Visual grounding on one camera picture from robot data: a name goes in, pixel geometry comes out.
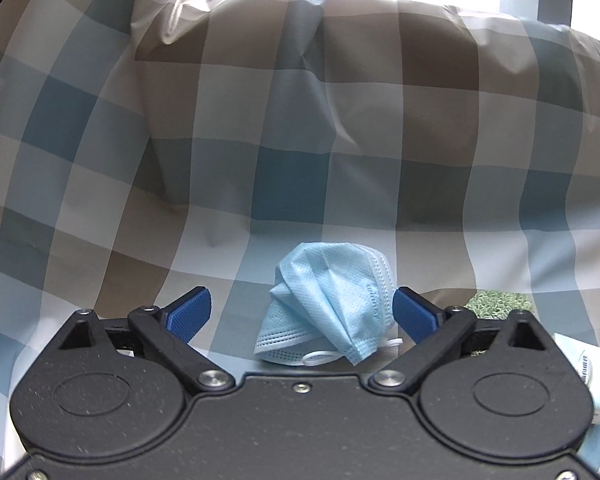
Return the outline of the small white tissue packet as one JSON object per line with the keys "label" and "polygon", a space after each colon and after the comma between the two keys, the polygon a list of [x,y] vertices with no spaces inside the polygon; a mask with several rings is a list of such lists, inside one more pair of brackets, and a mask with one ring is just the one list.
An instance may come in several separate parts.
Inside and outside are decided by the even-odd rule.
{"label": "small white tissue packet", "polygon": [[555,334],[553,338],[588,387],[594,404],[593,424],[600,425],[600,347],[562,334]]}

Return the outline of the light blue face mask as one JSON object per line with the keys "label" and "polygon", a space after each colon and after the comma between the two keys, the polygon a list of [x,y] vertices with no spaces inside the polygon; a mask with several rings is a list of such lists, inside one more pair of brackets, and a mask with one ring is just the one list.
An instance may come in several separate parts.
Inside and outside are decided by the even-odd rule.
{"label": "light blue face mask", "polygon": [[254,345],[261,360],[314,367],[345,359],[358,365],[396,348],[387,257],[352,243],[302,243],[275,269],[271,302]]}

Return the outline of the checkered plaid cloth cover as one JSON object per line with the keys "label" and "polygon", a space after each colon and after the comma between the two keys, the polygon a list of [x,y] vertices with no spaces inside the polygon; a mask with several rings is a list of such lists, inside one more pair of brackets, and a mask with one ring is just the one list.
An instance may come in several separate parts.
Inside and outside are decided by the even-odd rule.
{"label": "checkered plaid cloth cover", "polygon": [[0,0],[0,472],[9,395],[73,311],[204,285],[196,347],[253,370],[311,242],[600,345],[600,41],[415,1]]}

